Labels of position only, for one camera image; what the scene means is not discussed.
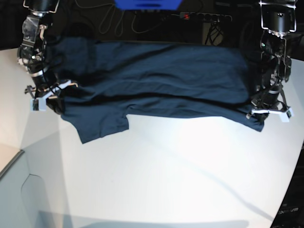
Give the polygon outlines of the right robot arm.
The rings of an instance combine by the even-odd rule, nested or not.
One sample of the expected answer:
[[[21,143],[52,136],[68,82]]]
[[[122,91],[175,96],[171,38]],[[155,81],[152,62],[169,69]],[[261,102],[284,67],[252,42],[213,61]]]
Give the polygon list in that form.
[[[25,0],[23,6],[29,14],[22,25],[23,41],[17,51],[17,62],[25,68],[34,82],[27,86],[25,94],[31,96],[31,111],[42,112],[47,108],[61,115],[65,110],[64,90],[77,83],[61,79],[55,72],[65,61],[62,54],[48,53],[50,47],[60,44],[64,35],[58,39],[48,34],[53,25],[52,14],[57,12],[58,0]]]

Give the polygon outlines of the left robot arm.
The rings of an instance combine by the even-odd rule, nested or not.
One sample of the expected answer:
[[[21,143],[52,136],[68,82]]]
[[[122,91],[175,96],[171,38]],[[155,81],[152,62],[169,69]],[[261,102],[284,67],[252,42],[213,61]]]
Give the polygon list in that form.
[[[252,97],[253,108],[247,119],[256,115],[267,118],[276,114],[283,123],[290,121],[294,112],[287,104],[283,91],[283,82],[288,82],[291,74],[290,57],[291,33],[296,32],[295,0],[261,0],[260,39],[261,61],[266,72],[257,86],[257,93]]]

